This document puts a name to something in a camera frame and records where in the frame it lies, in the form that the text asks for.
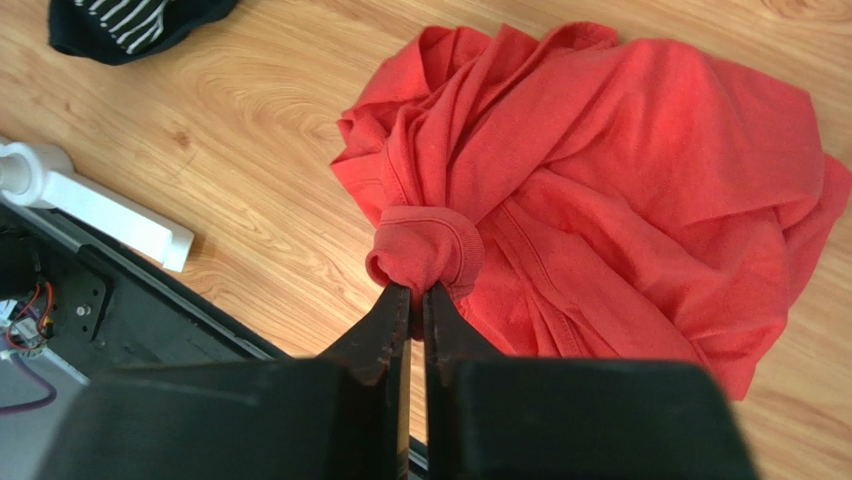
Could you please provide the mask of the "red tank top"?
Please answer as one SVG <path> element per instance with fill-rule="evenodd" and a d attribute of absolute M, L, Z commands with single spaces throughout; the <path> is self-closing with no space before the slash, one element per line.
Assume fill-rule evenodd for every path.
<path fill-rule="evenodd" d="M 506 354 L 699 364 L 744 398 L 851 194 L 809 94 L 591 22 L 423 29 L 338 121 L 366 268 Z"/>

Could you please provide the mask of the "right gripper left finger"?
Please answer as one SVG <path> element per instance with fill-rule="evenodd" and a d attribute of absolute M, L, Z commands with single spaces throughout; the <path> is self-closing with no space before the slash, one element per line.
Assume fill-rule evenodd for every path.
<path fill-rule="evenodd" d="M 404 479 L 410 291 L 320 355 L 114 370 L 65 415 L 41 479 Z"/>

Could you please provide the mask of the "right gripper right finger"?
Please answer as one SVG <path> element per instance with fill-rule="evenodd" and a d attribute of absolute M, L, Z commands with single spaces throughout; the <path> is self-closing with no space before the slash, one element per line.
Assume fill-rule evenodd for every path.
<path fill-rule="evenodd" d="M 754 479 L 700 367 L 508 357 L 442 285 L 423 297 L 433 479 Z"/>

